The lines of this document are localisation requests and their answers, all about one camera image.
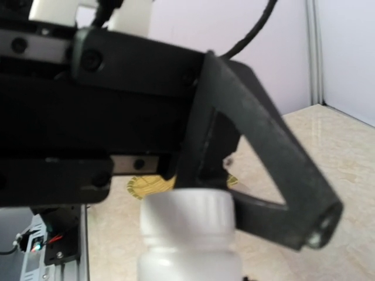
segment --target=beige tabletop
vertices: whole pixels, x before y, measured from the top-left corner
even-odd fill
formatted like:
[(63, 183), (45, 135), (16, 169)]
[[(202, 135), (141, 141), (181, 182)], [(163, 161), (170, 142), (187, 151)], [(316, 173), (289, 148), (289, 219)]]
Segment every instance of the beige tabletop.
[[(296, 253), (236, 233), (244, 275), (257, 281), (375, 280), (375, 129), (320, 105), (285, 120), (344, 201), (345, 213), (321, 251)], [(244, 139), (230, 171), (246, 185), (238, 185), (242, 191), (282, 201)], [(139, 233), (140, 201), (127, 191), (129, 180), (114, 178), (109, 198), (88, 210), (91, 281), (137, 279), (137, 257), (146, 248)]]

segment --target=white bottle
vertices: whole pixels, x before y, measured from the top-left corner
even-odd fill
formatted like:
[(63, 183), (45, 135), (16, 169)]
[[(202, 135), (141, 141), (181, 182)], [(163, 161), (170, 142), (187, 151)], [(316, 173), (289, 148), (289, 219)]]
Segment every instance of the white bottle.
[(226, 191), (180, 189), (147, 196), (141, 231), (148, 252), (138, 281), (242, 281), (234, 207)]

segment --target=gray floor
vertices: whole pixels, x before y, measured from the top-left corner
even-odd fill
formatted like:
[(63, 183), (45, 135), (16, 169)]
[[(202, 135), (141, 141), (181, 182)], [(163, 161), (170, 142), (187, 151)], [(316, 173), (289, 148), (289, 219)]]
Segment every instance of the gray floor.
[[(0, 208), (0, 251), (12, 249), (16, 234), (30, 226), (32, 216), (28, 208)], [(18, 251), (0, 256), (0, 281), (19, 281), (22, 262), (23, 253)]]

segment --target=yellow coaster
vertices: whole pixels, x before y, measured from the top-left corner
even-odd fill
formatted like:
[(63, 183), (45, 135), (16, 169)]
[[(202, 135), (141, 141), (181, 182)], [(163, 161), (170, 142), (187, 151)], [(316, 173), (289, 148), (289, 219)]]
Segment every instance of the yellow coaster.
[[(161, 176), (133, 177), (127, 184), (127, 190), (135, 198), (141, 200), (146, 195), (173, 189), (175, 181), (175, 177), (168, 181), (165, 181)], [(227, 183), (229, 187), (233, 187), (238, 183), (238, 180), (229, 175)]]

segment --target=triangular hole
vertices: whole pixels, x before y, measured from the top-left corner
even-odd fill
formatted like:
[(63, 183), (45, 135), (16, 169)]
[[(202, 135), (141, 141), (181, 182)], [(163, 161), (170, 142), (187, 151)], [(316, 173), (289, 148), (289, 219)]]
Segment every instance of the triangular hole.
[(285, 205), (285, 199), (247, 139), (242, 136), (237, 151), (224, 159), (224, 168), (238, 183), (232, 189), (260, 200)]

